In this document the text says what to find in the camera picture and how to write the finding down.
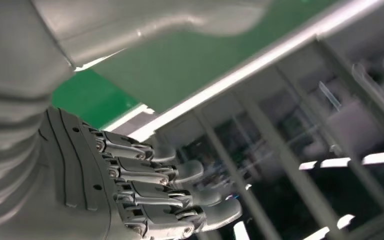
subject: robotic hand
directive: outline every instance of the robotic hand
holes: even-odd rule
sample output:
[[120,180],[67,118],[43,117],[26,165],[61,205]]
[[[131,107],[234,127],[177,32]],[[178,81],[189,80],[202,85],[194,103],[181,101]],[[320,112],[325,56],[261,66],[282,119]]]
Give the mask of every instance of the robotic hand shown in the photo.
[[114,200],[119,211],[123,210],[121,218],[142,239],[186,239],[241,216],[241,205],[234,198],[222,201],[215,191],[169,187],[202,176],[204,168],[199,161],[167,164],[176,158],[176,151],[169,146],[153,149],[126,136],[86,127],[116,185]]

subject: green panel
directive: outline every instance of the green panel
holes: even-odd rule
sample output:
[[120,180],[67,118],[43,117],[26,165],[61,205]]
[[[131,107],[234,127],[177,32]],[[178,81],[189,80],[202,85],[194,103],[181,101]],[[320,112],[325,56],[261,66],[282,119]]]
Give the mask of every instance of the green panel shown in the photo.
[[80,116],[96,128],[102,128],[139,102],[94,72],[77,72],[54,93],[55,107]]
[[53,104],[96,127],[135,106],[135,99],[162,113],[335,2],[273,0],[262,21],[240,36],[181,31],[126,49],[64,83]]
[[164,112],[338,0],[274,0],[262,21],[236,37],[176,32],[127,49],[93,68]]

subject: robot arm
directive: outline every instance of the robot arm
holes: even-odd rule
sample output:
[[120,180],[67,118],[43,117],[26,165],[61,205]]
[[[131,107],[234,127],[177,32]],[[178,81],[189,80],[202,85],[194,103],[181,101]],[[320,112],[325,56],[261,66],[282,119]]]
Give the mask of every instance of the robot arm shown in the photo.
[[170,157],[146,145],[120,144],[48,108],[76,67],[159,30],[237,34],[267,5],[161,2],[0,0],[0,240],[186,238],[240,216],[234,200],[168,186],[199,176],[200,166],[165,164]]

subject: glass panel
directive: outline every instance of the glass panel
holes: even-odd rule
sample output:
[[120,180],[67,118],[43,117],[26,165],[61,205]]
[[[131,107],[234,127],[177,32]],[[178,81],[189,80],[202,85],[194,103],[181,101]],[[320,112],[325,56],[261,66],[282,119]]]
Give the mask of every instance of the glass panel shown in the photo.
[[[363,74],[364,80],[384,96],[384,7],[338,32],[327,42],[353,64],[354,75]],[[377,124],[382,119],[369,116],[364,103],[359,102],[348,89],[341,91],[347,96],[341,109],[346,114],[336,118],[348,124],[335,127],[343,131],[344,137],[349,137],[347,142],[384,187],[384,127]]]
[[[330,118],[330,125],[335,131],[347,133],[349,122],[353,119],[343,119],[333,114],[341,113],[338,110],[352,102],[352,96],[345,94],[347,91],[344,88],[336,91],[339,88],[338,81],[332,81],[333,77],[333,73],[323,65],[315,52],[306,48],[256,74],[244,87],[303,163],[300,169],[307,171],[338,217],[355,216],[348,226],[351,230],[377,216],[381,209],[349,168],[321,168],[324,160],[343,156],[339,154],[337,147],[329,143],[329,138],[326,138],[314,117],[304,111],[302,100],[291,91],[291,84],[301,86],[309,94],[308,98],[317,103],[317,113],[323,118]],[[363,107],[358,105],[357,108],[359,112],[355,112],[356,114],[365,113],[361,117],[370,118]],[[353,136],[364,133],[360,128],[357,129],[359,132]],[[357,145],[359,148],[367,148],[361,142]]]
[[[278,156],[232,95],[210,103],[202,113],[283,239],[304,239],[320,229],[287,178]],[[260,239],[252,234],[256,232],[251,230],[252,218],[244,222],[250,229],[250,239]]]

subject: screw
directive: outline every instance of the screw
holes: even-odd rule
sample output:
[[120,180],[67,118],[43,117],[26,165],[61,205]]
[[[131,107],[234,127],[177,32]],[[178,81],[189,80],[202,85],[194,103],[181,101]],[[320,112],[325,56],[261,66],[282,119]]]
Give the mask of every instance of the screw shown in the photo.
[[181,239],[187,239],[194,233],[194,230],[190,227],[186,228],[181,235]]
[[159,181],[159,184],[161,185],[167,185],[169,183],[169,180],[167,178],[163,178]]
[[138,154],[138,155],[136,155],[136,158],[139,160],[145,160],[145,155],[144,154]]
[[113,170],[113,169],[108,170],[108,175],[109,175],[111,178],[117,178],[117,177],[119,176],[118,172],[116,172],[116,171]]
[[135,226],[132,228],[132,230],[142,236],[142,228],[140,226]]

